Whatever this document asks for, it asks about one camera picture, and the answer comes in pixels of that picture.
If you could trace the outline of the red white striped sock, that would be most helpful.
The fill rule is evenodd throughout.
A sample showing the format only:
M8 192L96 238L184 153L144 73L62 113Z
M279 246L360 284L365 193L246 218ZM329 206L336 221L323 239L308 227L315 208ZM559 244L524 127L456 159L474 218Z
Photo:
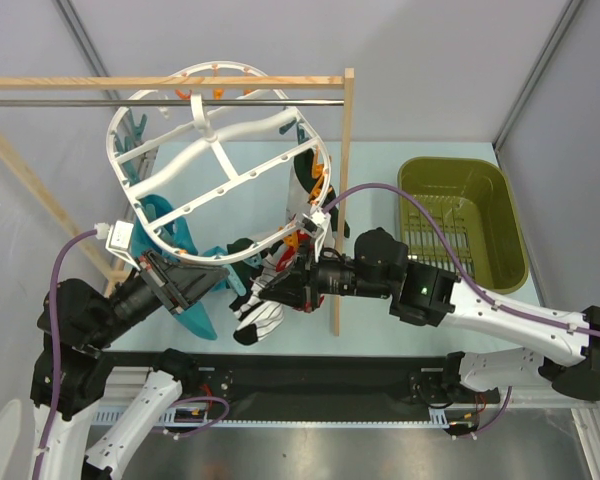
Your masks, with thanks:
M299 259L307 259L310 252L310 241L308 239L300 239L295 243L286 243L282 256L276 263L276 272L283 272Z

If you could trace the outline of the white pinstriped black-toe sock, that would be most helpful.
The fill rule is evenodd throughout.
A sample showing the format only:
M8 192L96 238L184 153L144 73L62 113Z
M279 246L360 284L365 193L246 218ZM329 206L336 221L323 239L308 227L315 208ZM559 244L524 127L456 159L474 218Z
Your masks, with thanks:
M282 317L282 306L276 302L262 300L260 292L274 279L275 268L264 267L250 284L244 296L238 297L230 309L240 322L257 323L279 320Z
M242 312L238 320L233 338L241 345L251 346L264 340L282 323L284 309L276 302L259 302Z

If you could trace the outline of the green and white garment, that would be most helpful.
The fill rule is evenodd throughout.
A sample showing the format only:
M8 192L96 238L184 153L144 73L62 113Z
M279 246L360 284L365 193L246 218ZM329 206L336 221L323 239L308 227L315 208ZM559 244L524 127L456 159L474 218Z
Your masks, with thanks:
M295 155L292 162L286 200L285 221L299 222L300 228L264 247L257 253L234 263L252 270L285 269L297 253L300 244L309 241L314 256L335 246L338 233L338 209L326 210L336 198L328 181L330 168L320 160L320 149L310 147Z

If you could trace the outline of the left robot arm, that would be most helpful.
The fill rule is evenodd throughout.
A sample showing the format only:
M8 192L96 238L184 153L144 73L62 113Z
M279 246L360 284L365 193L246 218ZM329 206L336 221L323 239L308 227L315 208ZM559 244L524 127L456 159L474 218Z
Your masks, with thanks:
M175 349L158 354L130 406L93 446L87 444L114 360L106 348L160 308L185 310L228 272L178 264L153 250L109 297L81 279L53 278L37 321L43 350L32 377L35 479L120 479L166 410L201 390L194 358Z

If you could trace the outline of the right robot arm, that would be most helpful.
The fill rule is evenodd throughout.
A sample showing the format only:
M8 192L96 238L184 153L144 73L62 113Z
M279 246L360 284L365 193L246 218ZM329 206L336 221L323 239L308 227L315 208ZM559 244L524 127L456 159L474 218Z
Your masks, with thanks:
M407 246L381 228L361 234L352 257L316 254L303 241L291 265L260 293L305 311L326 295L386 298L390 314L404 323L457 327L513 343L492 353L449 354L441 388L453 401L496 387L539 386L600 401L600 307L566 312L508 302L456 273L409 259Z

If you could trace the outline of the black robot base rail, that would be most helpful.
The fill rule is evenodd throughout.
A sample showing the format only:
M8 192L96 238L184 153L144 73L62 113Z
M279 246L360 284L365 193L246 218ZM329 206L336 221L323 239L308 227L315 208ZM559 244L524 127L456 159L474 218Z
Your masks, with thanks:
M231 421L383 423L423 420L433 408L480 410L497 394L474 393L442 357L192 354L183 395Z

